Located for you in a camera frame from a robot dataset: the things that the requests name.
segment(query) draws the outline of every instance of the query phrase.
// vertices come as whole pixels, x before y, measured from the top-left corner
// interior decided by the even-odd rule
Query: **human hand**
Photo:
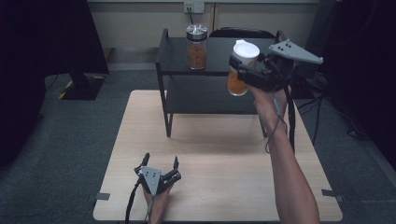
[[[172,187],[173,185],[171,185],[161,194],[154,196],[154,203],[151,207],[148,224],[159,224],[163,222],[163,216],[165,215],[166,212],[166,206],[168,205],[169,202],[169,193]],[[152,199],[152,195],[147,193],[144,188],[143,188],[143,194],[145,195],[146,203],[149,205],[149,202]]]
[[[278,117],[280,116],[283,118],[285,115],[287,106],[285,92],[283,90],[266,92],[249,85],[247,85],[247,88],[254,96],[254,104],[256,106],[257,114],[259,115],[264,128],[267,132],[271,132],[276,127]],[[276,99],[278,111],[276,109],[274,99]]]

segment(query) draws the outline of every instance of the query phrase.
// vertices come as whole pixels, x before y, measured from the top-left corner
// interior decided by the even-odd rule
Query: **glass jar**
[[[189,68],[205,68],[207,28],[203,25],[190,25],[186,29],[186,37],[187,63]]]

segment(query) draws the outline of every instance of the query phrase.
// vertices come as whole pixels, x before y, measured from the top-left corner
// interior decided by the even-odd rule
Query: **jar lid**
[[[233,52],[242,58],[251,59],[259,56],[260,49],[256,45],[241,39],[236,41]]]
[[[190,25],[186,29],[187,38],[189,40],[206,39],[207,28],[203,25]]]

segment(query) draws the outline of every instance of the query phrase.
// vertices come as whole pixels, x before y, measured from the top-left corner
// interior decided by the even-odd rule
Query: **human arm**
[[[264,92],[247,86],[255,97],[255,106],[262,126],[269,135],[268,146],[274,174],[276,208],[281,223],[319,223],[318,205],[312,189],[298,164],[287,131],[280,117],[286,111],[283,91]],[[276,113],[274,98],[279,114]]]
[[[173,185],[168,189],[166,189],[161,194],[154,196],[154,203],[151,207],[151,212],[148,218],[148,224],[161,224],[163,222],[163,216],[165,215],[166,212],[166,207],[169,202],[169,193],[172,187]],[[147,193],[144,189],[143,189],[143,194],[145,195],[146,203],[149,205],[149,202],[152,199],[152,195]]]

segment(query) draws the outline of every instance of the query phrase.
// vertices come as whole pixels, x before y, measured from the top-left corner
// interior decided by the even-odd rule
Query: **table top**
[[[318,202],[320,220],[338,221],[342,213],[334,197],[322,195],[330,184],[296,114],[296,158]],[[124,220],[137,175],[134,168],[149,152],[149,167],[173,168],[180,162],[181,180],[171,190],[167,221],[276,221],[273,173],[266,139],[257,115],[175,114],[171,137],[166,137],[158,91],[133,91],[113,148],[99,200],[97,220]],[[139,188],[131,220],[143,220],[147,211]]]
[[[230,55],[233,52],[235,41],[238,39],[241,38],[209,37],[206,40],[205,68],[192,70],[187,64],[187,39],[185,37],[170,37],[165,29],[156,59],[157,71],[160,71],[162,75],[227,76],[230,68]],[[256,45],[262,53],[268,53],[268,47],[275,44],[274,39],[244,39]]]

